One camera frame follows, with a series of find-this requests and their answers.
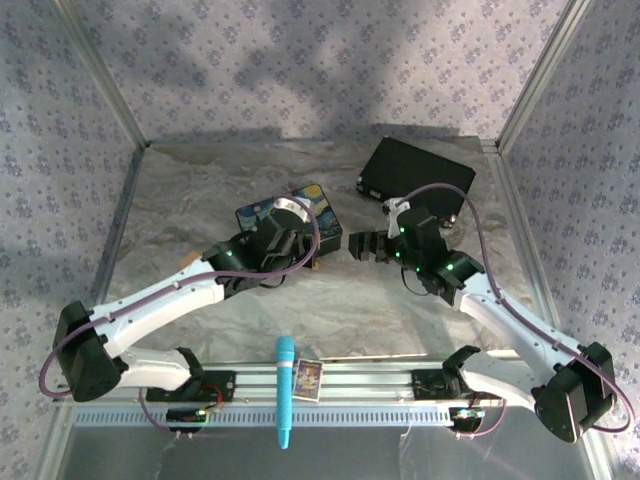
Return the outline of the aluminium corner post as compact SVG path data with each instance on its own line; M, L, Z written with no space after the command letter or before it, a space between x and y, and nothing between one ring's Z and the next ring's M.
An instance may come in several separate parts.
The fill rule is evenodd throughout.
M48 1L125 134L139 150L145 150L148 141L73 0Z
M567 0L511 113L495 139L499 155L506 155L513 148L517 136L549 84L593 1Z

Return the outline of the aluminium front rail beam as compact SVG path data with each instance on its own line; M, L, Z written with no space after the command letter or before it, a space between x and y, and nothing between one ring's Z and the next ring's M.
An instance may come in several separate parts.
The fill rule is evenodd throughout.
M411 371L446 369L457 371L478 396L471 400L418 400L413 396ZM92 373L77 386L51 390L52 398L70 395L77 402L93 401L118 388L177 390L205 370L236 372L232 402L273 403L276 400L276 366L270 363L201 364L187 360L176 351L165 352L157 360L128 357L116 365L113 374ZM345 359L324 363L321 402L373 404L375 402L416 402L446 406L494 406L508 403L529 408L532 391L539 381L521 361L503 359L488 352L475 352L464 358L456 354L446 361L421 358Z

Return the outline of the aluminium side floor rail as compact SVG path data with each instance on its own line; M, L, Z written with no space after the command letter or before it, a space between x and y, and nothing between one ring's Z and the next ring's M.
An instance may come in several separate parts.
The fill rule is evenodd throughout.
M544 321L556 329L562 329L561 320L551 295L549 283L544 273L510 165L502 158L493 140L481 139L480 142L494 179L498 197L506 209L511 237L524 278L530 289L533 306Z
M146 147L137 148L131 157L96 276L88 300L84 304L89 309L102 304L107 297L145 151Z

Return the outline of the grey metal plate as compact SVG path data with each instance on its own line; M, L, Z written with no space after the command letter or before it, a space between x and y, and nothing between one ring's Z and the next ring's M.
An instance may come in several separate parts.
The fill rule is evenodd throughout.
M519 435L513 422L479 439L437 428L272 428L172 439L152 428L75 428L45 480L595 480L584 450Z

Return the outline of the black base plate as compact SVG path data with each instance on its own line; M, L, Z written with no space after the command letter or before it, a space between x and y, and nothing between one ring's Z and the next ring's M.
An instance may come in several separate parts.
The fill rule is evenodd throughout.
M145 400L165 403L227 403L233 400L235 384L236 372L233 370L205 370L174 391L150 388L145 394Z
M478 396L457 371L446 369L412 370L411 387L416 401L471 400Z

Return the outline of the blue toy microphone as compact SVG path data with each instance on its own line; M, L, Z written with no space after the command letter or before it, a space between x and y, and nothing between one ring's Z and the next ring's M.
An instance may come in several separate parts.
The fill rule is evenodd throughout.
M276 343L276 429L279 446L289 447L293 414L293 366L295 360L294 340L281 336Z

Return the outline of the black ribbed aluminium case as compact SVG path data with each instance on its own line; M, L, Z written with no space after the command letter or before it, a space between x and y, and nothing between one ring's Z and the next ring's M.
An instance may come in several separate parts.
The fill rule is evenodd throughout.
M447 183L468 192L475 176L475 170L468 166L385 137L359 174L356 189L366 197L384 202L433 183ZM443 227L450 227L460 214L463 198L448 189L434 189L416 195L410 203L426 207Z

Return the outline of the small circuit board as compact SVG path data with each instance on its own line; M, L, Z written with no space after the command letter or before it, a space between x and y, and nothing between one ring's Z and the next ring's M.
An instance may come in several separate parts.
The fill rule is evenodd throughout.
M165 422L171 432L195 434L208 421L208 412L202 408L170 408Z
M454 432L473 434L480 429L486 412L476 407L454 407L449 409L452 421L451 430Z

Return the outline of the small card pack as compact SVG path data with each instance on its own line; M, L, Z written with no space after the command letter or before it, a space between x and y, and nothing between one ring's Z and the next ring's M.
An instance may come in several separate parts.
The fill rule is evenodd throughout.
M323 370L324 364L321 361L299 359L294 376L293 398L318 402Z

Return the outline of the starry night painted box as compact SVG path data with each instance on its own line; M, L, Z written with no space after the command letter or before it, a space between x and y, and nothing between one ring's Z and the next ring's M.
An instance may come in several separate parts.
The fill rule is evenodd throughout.
M289 195L309 199L312 202L320 232L316 256L322 257L338 251L341 248L343 228L322 187L319 184L310 184L292 190ZM235 211L235 217L240 230L254 230L258 222L270 212L273 205L274 199L268 198L239 207Z

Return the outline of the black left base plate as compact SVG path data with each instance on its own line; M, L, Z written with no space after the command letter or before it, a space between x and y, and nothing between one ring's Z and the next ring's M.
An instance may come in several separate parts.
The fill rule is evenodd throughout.
M165 403L227 403L233 400L235 384L236 372L233 370L205 370L174 391L150 388L145 394L145 400Z

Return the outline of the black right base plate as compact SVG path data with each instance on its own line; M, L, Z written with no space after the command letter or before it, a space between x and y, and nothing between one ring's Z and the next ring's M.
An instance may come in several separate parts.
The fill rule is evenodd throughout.
M478 396L457 371L446 369L412 370L411 387L416 401L471 400Z

